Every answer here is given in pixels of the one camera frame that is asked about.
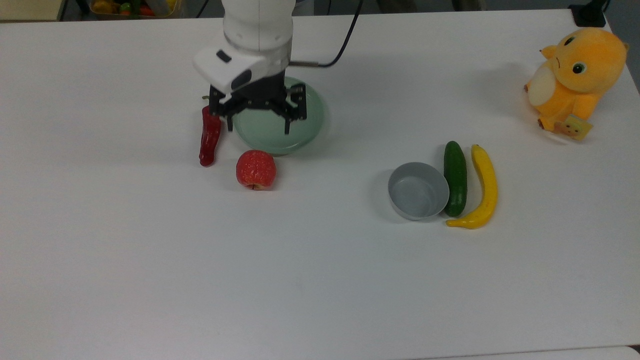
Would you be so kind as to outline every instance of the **green bowl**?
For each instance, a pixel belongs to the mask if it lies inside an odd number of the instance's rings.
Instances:
[[[302,81],[286,77],[285,86]],[[234,116],[234,131],[251,148],[273,155],[290,154],[310,143],[322,128],[324,106],[318,93],[307,85],[307,119],[291,122],[285,135],[285,121],[271,110],[244,110]]]

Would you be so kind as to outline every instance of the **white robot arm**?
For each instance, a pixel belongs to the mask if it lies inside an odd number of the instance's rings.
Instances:
[[[284,85],[284,71],[291,59],[295,3],[222,0],[223,32],[196,54],[193,65],[211,84],[209,112],[226,117],[229,131],[233,115],[244,109],[274,111],[285,119],[285,133],[289,133],[291,121],[307,117],[304,84]],[[222,103],[227,94],[231,98]]]
[[[291,57],[295,0],[223,0],[223,32],[194,58],[196,70],[229,94],[285,70]]]

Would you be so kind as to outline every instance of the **orange stuffed animal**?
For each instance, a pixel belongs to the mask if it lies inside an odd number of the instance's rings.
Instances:
[[[586,121],[620,77],[628,49],[598,28],[580,29],[542,49],[547,61],[525,85],[529,102],[540,112],[540,127],[583,139],[591,129]]]

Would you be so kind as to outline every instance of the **yellow banana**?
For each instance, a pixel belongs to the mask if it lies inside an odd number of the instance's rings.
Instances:
[[[483,189],[482,201],[465,217],[447,220],[447,226],[477,229],[489,222],[498,203],[498,181],[489,154],[478,145],[471,146],[471,158]]]

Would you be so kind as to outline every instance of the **metal bowl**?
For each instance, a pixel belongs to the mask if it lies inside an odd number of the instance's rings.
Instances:
[[[391,173],[391,204],[403,218],[418,221],[441,212],[449,201],[449,184],[431,165],[406,163]]]

